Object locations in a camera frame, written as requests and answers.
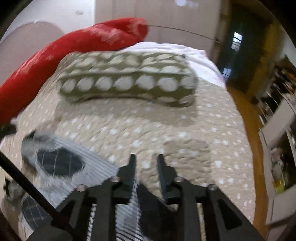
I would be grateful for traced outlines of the beige dotted quilted bedspread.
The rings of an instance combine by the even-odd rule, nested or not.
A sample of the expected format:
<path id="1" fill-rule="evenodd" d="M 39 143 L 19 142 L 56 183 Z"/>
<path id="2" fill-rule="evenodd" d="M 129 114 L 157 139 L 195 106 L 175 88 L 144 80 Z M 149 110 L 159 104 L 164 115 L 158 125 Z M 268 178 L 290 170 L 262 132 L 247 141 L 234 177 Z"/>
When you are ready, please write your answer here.
<path id="1" fill-rule="evenodd" d="M 22 140 L 32 132 L 78 144 L 118 169 L 135 154 L 134 181 L 176 213 L 177 205 L 165 204 L 161 191 L 157 157 L 163 155 L 192 184 L 216 184 L 250 221 L 255 196 L 251 150 L 242 118 L 225 89 L 196 76 L 194 102 L 185 107 L 126 97 L 73 102 L 59 93 L 60 63 L 6 128 L 1 147 L 1 163 L 11 166 L 3 181 L 1 208 L 22 240 L 29 240 L 50 218 L 27 192 L 38 190 L 37 171 L 21 155 Z"/>

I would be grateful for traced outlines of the white open shelving unit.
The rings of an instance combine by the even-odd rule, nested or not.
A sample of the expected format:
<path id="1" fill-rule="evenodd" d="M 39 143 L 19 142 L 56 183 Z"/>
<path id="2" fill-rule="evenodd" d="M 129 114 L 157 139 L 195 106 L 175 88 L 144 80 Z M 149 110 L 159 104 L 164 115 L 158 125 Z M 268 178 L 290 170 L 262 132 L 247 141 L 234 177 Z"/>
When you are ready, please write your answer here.
<path id="1" fill-rule="evenodd" d="M 257 107 L 268 196 L 266 239 L 279 240 L 295 215 L 295 65 L 288 56 L 275 63 Z"/>

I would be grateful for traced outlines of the olive hedgehog pattern bolster pillow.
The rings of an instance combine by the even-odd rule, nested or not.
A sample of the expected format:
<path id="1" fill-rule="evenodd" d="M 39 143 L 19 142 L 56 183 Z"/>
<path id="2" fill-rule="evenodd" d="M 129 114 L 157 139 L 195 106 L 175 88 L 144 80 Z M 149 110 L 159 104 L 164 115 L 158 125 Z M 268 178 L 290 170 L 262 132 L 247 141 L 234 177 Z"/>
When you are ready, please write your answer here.
<path id="1" fill-rule="evenodd" d="M 58 71 L 59 93 L 73 102 L 126 97 L 185 107 L 194 102 L 197 87 L 185 56 L 170 52 L 74 52 Z"/>

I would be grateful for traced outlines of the white bed sheet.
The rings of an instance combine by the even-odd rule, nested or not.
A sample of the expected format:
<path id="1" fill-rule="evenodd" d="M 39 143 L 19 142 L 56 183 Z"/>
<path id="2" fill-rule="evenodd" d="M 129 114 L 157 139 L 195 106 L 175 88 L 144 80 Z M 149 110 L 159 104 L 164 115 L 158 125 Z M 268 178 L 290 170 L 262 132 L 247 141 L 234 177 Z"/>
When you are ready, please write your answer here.
<path id="1" fill-rule="evenodd" d="M 168 52 L 182 55 L 190 68 L 199 77 L 226 90 L 226 85 L 217 66 L 208 58 L 205 50 L 156 42 L 140 42 L 121 50 L 122 52 Z"/>

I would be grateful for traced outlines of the yellow framed dark door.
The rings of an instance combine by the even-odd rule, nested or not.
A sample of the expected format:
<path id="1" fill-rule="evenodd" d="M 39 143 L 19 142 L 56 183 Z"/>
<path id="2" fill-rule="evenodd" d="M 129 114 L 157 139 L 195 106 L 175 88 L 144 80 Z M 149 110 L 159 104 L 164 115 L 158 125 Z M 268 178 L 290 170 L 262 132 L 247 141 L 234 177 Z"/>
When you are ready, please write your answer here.
<path id="1" fill-rule="evenodd" d="M 217 66 L 227 86 L 257 95 L 278 41 L 278 21 L 261 1 L 230 1 Z"/>

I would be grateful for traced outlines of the pink arched headboard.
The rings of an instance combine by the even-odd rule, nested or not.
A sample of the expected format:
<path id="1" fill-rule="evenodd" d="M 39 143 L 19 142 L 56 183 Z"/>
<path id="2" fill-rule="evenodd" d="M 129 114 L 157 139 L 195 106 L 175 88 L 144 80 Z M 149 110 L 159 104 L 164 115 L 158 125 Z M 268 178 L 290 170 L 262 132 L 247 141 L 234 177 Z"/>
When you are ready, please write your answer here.
<path id="1" fill-rule="evenodd" d="M 63 35 L 59 27 L 47 22 L 28 23 L 13 30 L 1 42 L 1 84 L 29 57 Z"/>

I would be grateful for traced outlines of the red floral blanket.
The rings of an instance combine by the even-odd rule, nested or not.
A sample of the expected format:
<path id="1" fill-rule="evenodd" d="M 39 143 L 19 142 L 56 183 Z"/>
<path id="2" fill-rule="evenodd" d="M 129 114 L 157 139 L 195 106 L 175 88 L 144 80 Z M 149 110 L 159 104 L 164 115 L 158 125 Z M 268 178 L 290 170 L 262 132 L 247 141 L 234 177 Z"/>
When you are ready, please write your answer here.
<path id="1" fill-rule="evenodd" d="M 1 86 L 1 125 L 26 108 L 72 52 L 116 51 L 144 41 L 148 24 L 143 18 L 121 18 L 65 34 L 28 58 Z"/>

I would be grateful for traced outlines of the white glossy wardrobe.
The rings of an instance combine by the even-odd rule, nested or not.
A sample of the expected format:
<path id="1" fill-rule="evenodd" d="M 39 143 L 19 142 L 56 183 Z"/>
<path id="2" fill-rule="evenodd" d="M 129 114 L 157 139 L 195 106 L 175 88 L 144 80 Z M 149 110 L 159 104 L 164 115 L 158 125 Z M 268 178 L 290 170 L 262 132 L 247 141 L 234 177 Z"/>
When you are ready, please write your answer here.
<path id="1" fill-rule="evenodd" d="M 212 54 L 221 16 L 230 1 L 96 1 L 95 21 L 136 17 L 146 20 L 146 41 L 185 45 Z"/>

